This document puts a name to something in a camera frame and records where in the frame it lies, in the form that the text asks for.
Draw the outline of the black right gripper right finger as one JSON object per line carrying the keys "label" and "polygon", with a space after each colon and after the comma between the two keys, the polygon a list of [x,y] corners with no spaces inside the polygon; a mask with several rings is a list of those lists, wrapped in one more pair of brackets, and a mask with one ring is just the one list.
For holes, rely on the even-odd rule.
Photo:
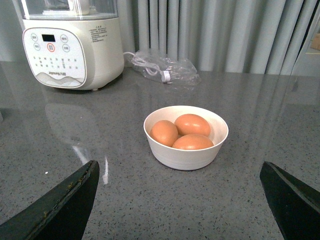
{"label": "black right gripper right finger", "polygon": [[265,161],[260,181],[285,240],[320,238],[320,192],[272,162]]}

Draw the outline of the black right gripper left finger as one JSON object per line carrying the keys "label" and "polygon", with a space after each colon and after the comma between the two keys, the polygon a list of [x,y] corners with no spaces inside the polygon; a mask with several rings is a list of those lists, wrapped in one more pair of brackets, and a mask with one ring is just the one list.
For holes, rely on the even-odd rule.
{"label": "black right gripper left finger", "polygon": [[89,161],[26,209],[0,226],[2,240],[80,240],[90,217],[100,177]]}

